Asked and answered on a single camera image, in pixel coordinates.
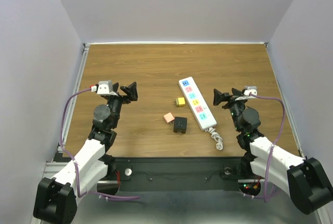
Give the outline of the white power strip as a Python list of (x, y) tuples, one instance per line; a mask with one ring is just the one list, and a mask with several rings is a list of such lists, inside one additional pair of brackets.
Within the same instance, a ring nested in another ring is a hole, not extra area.
[(211, 127), (215, 127), (217, 122), (194, 79), (192, 77), (187, 77), (179, 80), (178, 84), (200, 129), (206, 131)]

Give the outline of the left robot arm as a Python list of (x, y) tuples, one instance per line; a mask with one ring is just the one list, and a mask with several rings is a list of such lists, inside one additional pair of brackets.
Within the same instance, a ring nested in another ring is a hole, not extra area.
[(135, 201), (137, 196), (116, 196), (92, 188), (100, 179), (119, 179), (115, 158), (107, 154), (117, 136), (114, 129), (120, 119), (123, 104), (138, 100), (137, 84), (120, 86), (112, 81), (100, 81), (88, 91), (106, 99), (93, 113), (92, 129), (76, 155), (64, 148), (63, 136), (59, 145), (70, 157), (67, 165), (51, 178), (44, 177), (37, 186), (33, 217), (48, 223), (72, 223), (82, 198), (97, 195), (107, 201)]

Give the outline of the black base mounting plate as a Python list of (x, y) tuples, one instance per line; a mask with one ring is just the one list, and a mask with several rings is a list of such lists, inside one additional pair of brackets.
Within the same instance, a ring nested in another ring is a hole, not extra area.
[(241, 172), (241, 158), (233, 157), (117, 157), (97, 183), (97, 191), (118, 192), (209, 191), (254, 188), (263, 179)]

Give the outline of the yellow plug adapter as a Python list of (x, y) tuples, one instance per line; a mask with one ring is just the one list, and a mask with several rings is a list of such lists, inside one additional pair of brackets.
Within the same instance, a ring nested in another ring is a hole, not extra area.
[(186, 105), (186, 100), (184, 97), (177, 97), (174, 99), (173, 104), (176, 107), (184, 107)]

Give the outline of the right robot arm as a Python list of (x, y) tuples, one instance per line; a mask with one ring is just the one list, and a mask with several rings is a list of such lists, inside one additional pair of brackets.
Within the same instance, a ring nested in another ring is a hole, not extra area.
[(223, 109), (230, 111), (238, 144), (245, 150), (239, 165), (245, 177), (264, 178), (289, 195), (295, 207), (310, 214), (332, 201), (332, 185), (320, 161), (296, 156), (271, 142), (260, 131), (260, 115), (246, 106), (249, 99), (257, 97), (256, 87), (232, 89), (222, 93), (214, 89), (213, 104), (224, 102)]

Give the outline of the pink plug adapter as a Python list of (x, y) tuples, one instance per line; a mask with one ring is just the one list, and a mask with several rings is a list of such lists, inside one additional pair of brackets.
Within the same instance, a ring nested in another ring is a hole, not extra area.
[(173, 115), (171, 112), (165, 114), (165, 115), (163, 116), (163, 119), (165, 120), (165, 122), (166, 122), (167, 124), (173, 124), (174, 121), (175, 121), (175, 117), (174, 117), (174, 115)]

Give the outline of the black cube socket adapter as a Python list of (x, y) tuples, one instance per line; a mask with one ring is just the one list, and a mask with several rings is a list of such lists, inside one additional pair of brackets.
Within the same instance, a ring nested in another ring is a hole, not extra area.
[(174, 119), (173, 132), (185, 134), (187, 130), (187, 118), (176, 116)]

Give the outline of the aluminium frame rail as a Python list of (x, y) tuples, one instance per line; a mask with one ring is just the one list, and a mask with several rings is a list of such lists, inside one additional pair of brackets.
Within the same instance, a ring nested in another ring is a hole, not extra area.
[[(85, 64), (86, 64), (86, 60), (87, 60), (87, 56), (88, 56), (88, 52), (89, 52), (89, 47), (90, 47), (90, 44), (88, 44), (88, 43), (83, 44), (83, 53), (82, 53), (82, 58), (81, 58), (78, 74), (76, 76), (73, 92), (72, 92), (73, 94), (76, 94), (80, 89), (81, 79), (83, 76), (83, 72), (84, 72), (84, 68), (85, 68)], [(71, 124), (71, 120), (72, 120), (72, 116), (73, 116), (73, 112), (74, 112), (74, 108), (75, 108), (75, 103), (76, 103), (76, 97), (71, 98), (69, 100), (69, 102), (67, 104), (65, 104), (65, 106), (66, 106), (65, 115), (62, 117), (62, 120), (61, 120), (61, 125), (62, 125), (61, 137), (62, 137), (63, 146), (65, 146), (65, 144), (66, 144), (66, 139), (67, 139), (67, 135), (68, 135), (69, 128), (70, 128), (70, 124)], [(70, 158), (65, 157), (65, 160), (63, 161), (62, 155), (63, 155), (63, 150), (61, 148), (60, 143), (58, 143), (57, 150), (55, 152), (54, 157), (51, 159), (50, 162), (46, 162), (46, 164), (45, 164), (44, 171), (43, 171), (43, 177), (50, 178), (53, 174), (55, 174), (57, 171), (60, 171), (66, 165), (67, 161), (69, 161)]]

